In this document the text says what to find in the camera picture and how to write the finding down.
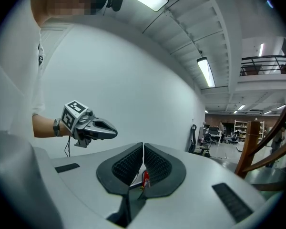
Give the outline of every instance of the black railing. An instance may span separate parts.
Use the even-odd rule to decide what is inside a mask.
[[[257,74],[286,74],[286,56],[268,55],[242,58],[240,76]]]

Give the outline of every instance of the desk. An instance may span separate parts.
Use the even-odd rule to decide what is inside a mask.
[[[219,142],[218,142],[218,146],[219,146],[219,143],[221,141],[221,131],[219,131],[219,134],[218,135],[213,135],[213,134],[210,134],[211,136],[218,136],[219,137]]]

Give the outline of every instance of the ceiling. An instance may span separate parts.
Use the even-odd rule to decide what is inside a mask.
[[[241,67],[242,57],[258,55],[262,43],[265,44],[263,55],[277,54],[285,32],[279,23],[269,23],[275,20],[274,12],[269,11],[264,0],[235,0],[236,11],[230,10],[234,0],[231,1],[169,0],[155,12],[137,0],[124,0],[119,12],[104,7],[99,14],[135,27],[162,46],[202,89],[209,113],[230,114],[242,104],[246,107],[239,113],[251,113],[254,110],[265,112],[277,108],[284,104],[286,90],[273,87],[272,90],[259,90],[257,87],[256,90],[236,92],[241,78],[238,68]],[[237,25],[237,18],[233,17],[235,14],[241,17],[241,24]],[[255,25],[250,25],[250,19],[254,19]],[[263,28],[257,30],[256,25],[261,22]],[[215,88],[208,88],[197,64],[197,59],[201,57],[208,58]]]
[[[207,57],[215,86],[229,83],[226,40],[210,0],[169,0],[158,12],[136,0],[124,0],[116,13],[103,9],[105,16],[130,24],[160,44],[191,75],[201,89],[208,88],[197,59]]]
[[[279,114],[282,110],[276,108],[285,103],[286,90],[255,90],[205,95],[205,108],[210,114],[233,114],[241,105],[245,107],[238,114],[262,114],[273,110]]]

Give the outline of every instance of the white wall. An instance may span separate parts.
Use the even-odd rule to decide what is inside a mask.
[[[53,54],[43,83],[43,116],[60,117],[63,105],[76,99],[118,130],[115,139],[92,141],[87,149],[72,140],[72,156],[137,142],[185,150],[193,120],[197,126],[204,120],[203,97],[185,70],[146,36],[110,18],[99,17],[94,27],[75,25]],[[37,146],[51,158],[64,157],[66,142],[37,139]]]

